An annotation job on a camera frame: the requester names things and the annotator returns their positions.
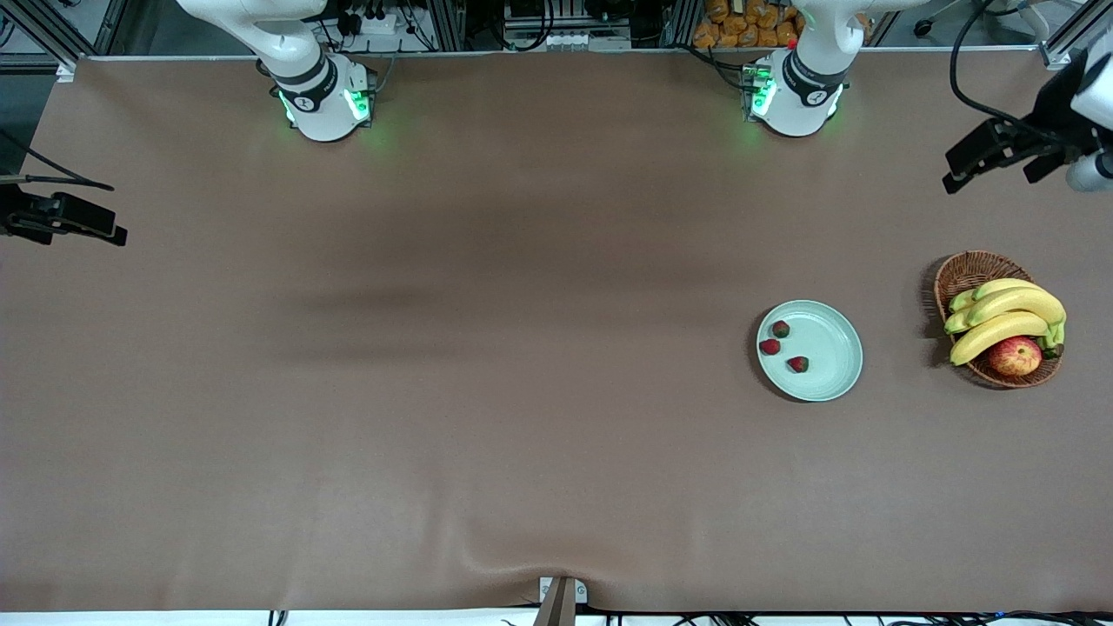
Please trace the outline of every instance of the table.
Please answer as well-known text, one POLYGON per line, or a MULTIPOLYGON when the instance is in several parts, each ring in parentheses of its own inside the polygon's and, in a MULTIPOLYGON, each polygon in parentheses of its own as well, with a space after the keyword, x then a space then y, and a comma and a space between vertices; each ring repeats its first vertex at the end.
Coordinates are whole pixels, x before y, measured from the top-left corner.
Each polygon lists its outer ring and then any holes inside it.
MULTIPOLYGON (((130 241, 0 242, 0 609, 511 605, 552 574, 623 610, 1113 609, 1110 199, 945 195, 982 120, 946 63, 863 55, 794 140, 688 56, 404 59, 374 128, 314 145, 249 62, 82 62, 35 146, 115 184, 80 194, 130 241), (973 248, 1071 312, 1045 387, 939 364, 922 288, 973 248), (861 335, 835 402, 749 355, 796 297, 861 335)), ((1016 113, 1048 76, 962 67, 1016 113)))

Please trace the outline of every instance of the red apple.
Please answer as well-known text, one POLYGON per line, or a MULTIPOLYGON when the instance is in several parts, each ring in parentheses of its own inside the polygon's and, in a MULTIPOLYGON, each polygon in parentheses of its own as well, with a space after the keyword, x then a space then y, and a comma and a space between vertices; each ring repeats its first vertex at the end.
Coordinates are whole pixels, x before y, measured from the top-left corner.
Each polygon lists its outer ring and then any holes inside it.
POLYGON ((1006 376, 1023 376, 1036 371, 1043 351, 1026 336, 1013 336, 989 349, 989 366, 1006 376))

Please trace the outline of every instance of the wicker basket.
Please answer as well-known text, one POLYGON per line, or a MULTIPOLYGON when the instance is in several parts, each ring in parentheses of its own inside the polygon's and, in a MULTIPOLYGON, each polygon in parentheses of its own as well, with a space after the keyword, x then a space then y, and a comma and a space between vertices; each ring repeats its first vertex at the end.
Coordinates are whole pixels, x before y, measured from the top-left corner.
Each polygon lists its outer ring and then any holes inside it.
MULTIPOLYGON (((947 307, 956 295, 996 278, 1032 281, 1032 275, 1007 257, 984 250, 963 252, 946 260, 935 275, 935 304, 939 307, 942 319, 946 320, 949 315, 947 307)), ((955 336, 951 335, 951 342, 956 341, 955 336)), ((1036 371, 1023 376, 1006 376, 997 373, 989 366, 989 361, 984 353, 967 363, 967 366, 978 378, 995 387, 1023 389, 1047 382, 1058 371, 1062 362, 1062 358, 1044 359, 1036 371)))

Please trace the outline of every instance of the light blue plate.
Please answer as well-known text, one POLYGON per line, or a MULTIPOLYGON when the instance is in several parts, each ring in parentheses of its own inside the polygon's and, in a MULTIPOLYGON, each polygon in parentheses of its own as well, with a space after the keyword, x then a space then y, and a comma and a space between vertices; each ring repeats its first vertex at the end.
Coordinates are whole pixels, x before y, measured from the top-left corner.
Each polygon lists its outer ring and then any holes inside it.
POLYGON ((770 329, 778 320, 790 329, 779 340, 780 352, 769 355, 755 344, 761 369, 774 384, 808 402, 826 402, 850 391, 861 374, 861 340, 849 320, 821 302, 794 300, 761 320, 756 343, 774 336, 770 329), (788 366, 792 356, 806 356, 808 371, 794 372, 788 366))

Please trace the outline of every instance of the banana bunch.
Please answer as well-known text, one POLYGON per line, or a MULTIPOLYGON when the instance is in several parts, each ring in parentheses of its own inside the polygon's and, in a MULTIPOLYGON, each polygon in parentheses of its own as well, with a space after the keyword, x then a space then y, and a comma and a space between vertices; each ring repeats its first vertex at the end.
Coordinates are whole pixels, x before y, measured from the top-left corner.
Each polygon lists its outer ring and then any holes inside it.
POLYGON ((993 344, 1017 335, 1038 338, 1044 350, 1063 343, 1066 310, 1038 285, 998 278, 964 291, 951 301, 947 334, 966 333, 951 349, 951 362, 968 363, 993 344))

